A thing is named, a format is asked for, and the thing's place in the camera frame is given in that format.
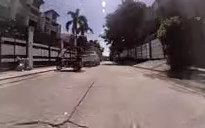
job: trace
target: truck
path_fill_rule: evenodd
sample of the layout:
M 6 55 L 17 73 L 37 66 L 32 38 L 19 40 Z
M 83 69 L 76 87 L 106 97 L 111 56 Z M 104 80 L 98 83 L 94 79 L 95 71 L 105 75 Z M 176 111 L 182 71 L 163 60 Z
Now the truck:
M 100 65 L 100 57 L 96 51 L 86 51 L 82 56 L 84 66 L 98 66 Z
M 56 69 L 61 71 L 62 68 L 73 68 L 74 71 L 82 69 L 82 50 L 79 47 L 65 47 L 60 51 L 56 59 Z

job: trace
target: palm tree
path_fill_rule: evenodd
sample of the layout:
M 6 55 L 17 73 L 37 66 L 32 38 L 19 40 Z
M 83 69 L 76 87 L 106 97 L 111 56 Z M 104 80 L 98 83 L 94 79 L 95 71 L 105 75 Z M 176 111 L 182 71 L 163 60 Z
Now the palm tree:
M 77 35 L 81 33 L 84 36 L 89 31 L 93 32 L 88 26 L 88 21 L 85 16 L 79 14 L 80 10 L 76 9 L 75 12 L 69 11 L 68 15 L 71 15 L 72 20 L 66 23 L 66 30 L 69 31 L 69 27 L 72 25 L 72 34 L 75 36 L 74 45 L 77 44 Z

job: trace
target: white building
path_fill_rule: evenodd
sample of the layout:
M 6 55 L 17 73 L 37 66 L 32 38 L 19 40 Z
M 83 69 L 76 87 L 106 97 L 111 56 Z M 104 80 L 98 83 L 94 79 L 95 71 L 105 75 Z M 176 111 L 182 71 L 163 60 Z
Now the white building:
M 54 10 L 48 10 L 42 13 L 39 24 L 41 30 L 52 36 L 60 37 L 61 25 L 57 22 L 58 17 L 59 14 Z

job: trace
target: roof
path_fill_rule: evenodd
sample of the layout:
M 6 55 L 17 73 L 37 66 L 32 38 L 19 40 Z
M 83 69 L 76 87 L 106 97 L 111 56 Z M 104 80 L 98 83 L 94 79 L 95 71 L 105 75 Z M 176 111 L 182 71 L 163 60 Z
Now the roof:
M 55 15 L 57 15 L 57 16 L 60 16 L 55 10 L 53 10 L 53 9 L 51 9 L 51 10 L 48 10 L 48 11 L 46 11 L 46 12 L 44 12 L 44 13 L 53 13 L 53 14 L 55 14 Z

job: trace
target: sidewalk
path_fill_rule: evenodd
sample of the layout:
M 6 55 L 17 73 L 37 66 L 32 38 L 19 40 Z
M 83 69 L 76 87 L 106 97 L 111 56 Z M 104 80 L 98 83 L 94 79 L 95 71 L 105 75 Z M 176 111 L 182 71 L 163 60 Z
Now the sidewalk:
M 194 90 L 194 92 L 200 93 L 205 96 L 205 69 L 191 67 L 191 72 L 182 73 L 182 75 L 189 75 L 189 77 L 185 77 L 183 79 L 171 78 L 164 73 L 169 69 L 169 66 L 166 64 L 165 60 L 153 60 L 146 61 L 140 64 L 136 64 L 133 67 L 155 71 L 151 73 L 147 73 L 147 76 L 151 76 L 153 78 L 159 78 L 166 81 L 171 81 L 176 83 L 177 85 L 181 85 L 189 90 Z
M 7 71 L 7 72 L 1 72 L 0 73 L 0 81 L 2 80 L 7 80 L 7 79 L 13 79 L 13 78 L 18 78 L 18 77 L 24 77 L 24 76 L 29 76 L 33 74 L 39 74 L 39 73 L 44 73 L 44 72 L 49 72 L 55 70 L 54 66 L 50 67 L 43 67 L 43 68 L 35 68 L 30 71 Z
M 158 72 L 165 72 L 169 70 L 169 66 L 166 64 L 166 60 L 150 60 L 150 61 L 136 64 L 133 67 L 151 70 L 151 71 L 158 71 Z

